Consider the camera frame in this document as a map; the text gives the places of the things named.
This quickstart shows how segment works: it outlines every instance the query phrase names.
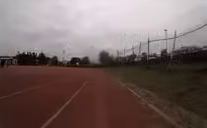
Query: red running track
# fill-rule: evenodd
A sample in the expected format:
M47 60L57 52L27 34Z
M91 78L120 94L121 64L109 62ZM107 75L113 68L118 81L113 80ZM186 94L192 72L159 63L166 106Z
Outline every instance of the red running track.
M170 128L101 69L0 69L0 128Z

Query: white lane line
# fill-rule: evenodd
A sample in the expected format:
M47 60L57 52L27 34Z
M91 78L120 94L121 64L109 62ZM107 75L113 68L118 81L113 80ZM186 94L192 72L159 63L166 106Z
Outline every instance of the white lane line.
M0 97L0 100L6 99L6 98L10 98L12 96L19 95L19 94L22 94L22 93L25 93L25 92L28 92L28 91L37 90L37 89L39 89L41 87L42 86L36 86L36 87L33 87L33 88L24 89L22 91L18 91L18 92L15 92L15 93L12 93L12 94L9 94L9 95L6 95L6 96L2 96L2 97Z
M128 86L126 86L126 84L124 84L123 82L119 81L119 83L124 86L127 90L129 90L131 93L133 93L137 98L141 99L142 101L144 101L145 103L147 103L147 105L153 109L156 113L158 113L161 117L163 117L165 120L167 120L169 123L171 123L173 126L175 126L176 128L183 128L181 125L177 124L174 120L172 120L168 115L166 115L165 113L163 113L161 110L159 110L157 107L155 107L154 105L150 104L147 100L145 100L144 98L142 98L139 94L137 94L134 90L132 90L131 88L129 88Z
M83 85L72 95L72 97L65 103L63 106L52 116L50 117L40 128L46 128L52 121L70 104L70 102L80 93L80 91L87 84L87 81L83 83Z

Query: cloud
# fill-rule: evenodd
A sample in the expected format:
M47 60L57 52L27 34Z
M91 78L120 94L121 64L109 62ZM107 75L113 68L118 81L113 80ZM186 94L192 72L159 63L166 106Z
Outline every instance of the cloud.
M171 34L204 20L202 0L0 0L0 54L39 49L62 57L66 49L68 58L96 60L102 49L114 54L148 33L162 37L165 28Z

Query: building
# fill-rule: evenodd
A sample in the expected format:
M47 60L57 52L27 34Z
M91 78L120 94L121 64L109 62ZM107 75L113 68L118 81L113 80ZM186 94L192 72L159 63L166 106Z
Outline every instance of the building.
M17 59L14 56L0 56L0 60L5 60L9 65L17 65Z

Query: green grass field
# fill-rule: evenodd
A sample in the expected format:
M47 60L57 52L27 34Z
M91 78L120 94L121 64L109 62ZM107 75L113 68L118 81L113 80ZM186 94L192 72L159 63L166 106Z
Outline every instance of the green grass field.
M207 64L114 67L107 71L207 119Z

